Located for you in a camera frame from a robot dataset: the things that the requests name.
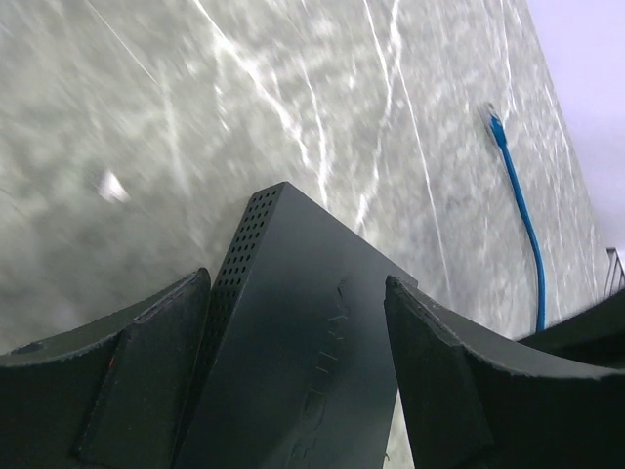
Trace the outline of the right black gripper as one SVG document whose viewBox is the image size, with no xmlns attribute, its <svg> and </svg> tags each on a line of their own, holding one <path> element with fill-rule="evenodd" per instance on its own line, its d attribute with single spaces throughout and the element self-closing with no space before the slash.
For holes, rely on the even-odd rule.
<svg viewBox="0 0 625 469">
<path fill-rule="evenodd" d="M 560 358 L 588 364 L 624 363 L 624 290 L 588 310 L 519 343 Z"/>
</svg>

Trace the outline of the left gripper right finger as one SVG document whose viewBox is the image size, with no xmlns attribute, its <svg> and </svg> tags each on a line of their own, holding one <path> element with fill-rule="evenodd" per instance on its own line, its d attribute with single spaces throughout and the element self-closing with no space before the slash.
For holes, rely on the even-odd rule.
<svg viewBox="0 0 625 469">
<path fill-rule="evenodd" d="M 389 277 L 384 301 L 419 468 L 620 468 L 624 363 L 506 338 Z"/>
</svg>

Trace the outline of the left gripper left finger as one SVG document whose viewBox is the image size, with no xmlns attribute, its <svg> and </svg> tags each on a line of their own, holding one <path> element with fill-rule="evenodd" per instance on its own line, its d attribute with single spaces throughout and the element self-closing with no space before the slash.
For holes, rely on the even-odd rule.
<svg viewBox="0 0 625 469">
<path fill-rule="evenodd" d="M 200 269 L 1 357 L 4 468 L 169 468 L 204 335 Z"/>
</svg>

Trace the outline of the black network switch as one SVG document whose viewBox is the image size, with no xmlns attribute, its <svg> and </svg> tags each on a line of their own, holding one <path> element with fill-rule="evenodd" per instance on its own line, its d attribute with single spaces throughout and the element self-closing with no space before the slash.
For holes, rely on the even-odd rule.
<svg viewBox="0 0 625 469">
<path fill-rule="evenodd" d="M 405 271 L 290 183 L 254 193 L 214 281 L 180 468 L 379 468 L 396 403 L 384 310 Z"/>
</svg>

